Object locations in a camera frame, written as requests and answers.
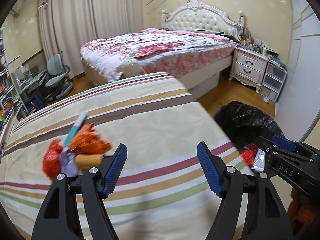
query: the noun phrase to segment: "drawer handle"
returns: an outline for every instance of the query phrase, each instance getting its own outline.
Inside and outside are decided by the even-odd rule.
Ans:
[[[246,60],[246,63],[250,62],[250,64],[253,66],[253,63],[250,60]]]
[[[251,70],[250,70],[249,72],[245,71],[245,68],[244,68],[243,70],[244,70],[244,72],[246,72],[247,74],[250,74],[250,73],[251,73]]]

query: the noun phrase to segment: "wooden floor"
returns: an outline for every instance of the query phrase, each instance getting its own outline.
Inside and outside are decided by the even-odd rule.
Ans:
[[[85,75],[73,78],[72,82],[74,88],[67,97],[94,87]],[[198,99],[199,103],[211,116],[214,116],[215,112],[221,106],[224,106],[234,100],[255,106],[274,118],[274,102],[270,101],[269,104],[265,103],[262,100],[262,95],[255,92],[255,88],[244,86],[236,79],[229,81],[226,75],[220,77],[219,85],[215,89]]]

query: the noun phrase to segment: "pink floral comforter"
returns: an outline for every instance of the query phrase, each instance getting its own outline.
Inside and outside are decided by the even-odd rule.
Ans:
[[[228,38],[187,31],[148,28],[82,46],[82,58],[108,81],[118,80],[128,61],[136,59],[141,73],[168,72],[179,78],[229,56],[236,44]]]

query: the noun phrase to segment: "metal screw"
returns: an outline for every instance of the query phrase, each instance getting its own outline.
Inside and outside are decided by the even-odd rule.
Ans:
[[[268,177],[267,174],[265,174],[264,172],[260,173],[260,177],[263,179],[266,179]]]
[[[97,172],[98,172],[98,168],[96,168],[96,167],[92,167],[89,169],[89,173],[91,173],[91,174],[95,174]]]
[[[236,169],[232,166],[227,167],[227,172],[234,173]]]
[[[57,176],[58,180],[63,180],[64,177],[65,177],[65,175],[64,175],[63,173],[61,173],[61,174],[59,174],[59,175]]]

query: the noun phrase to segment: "blue gripper pad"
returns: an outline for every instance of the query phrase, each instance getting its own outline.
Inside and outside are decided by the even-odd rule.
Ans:
[[[206,148],[203,145],[204,143],[201,142],[197,146],[197,156],[204,172],[204,175],[207,179],[210,189],[217,195],[220,196],[222,193],[221,188],[221,179],[220,175],[213,165],[213,162],[209,156],[211,152],[207,152]]]
[[[282,138],[278,135],[274,135],[272,137],[272,142],[279,145],[281,149],[284,149],[288,152],[295,152],[297,150],[296,146],[294,145],[293,141],[288,139]]]
[[[105,185],[102,191],[105,197],[111,194],[119,179],[124,163],[127,160],[127,147],[123,144],[118,152],[115,152],[116,157],[113,160],[107,174],[105,175]]]

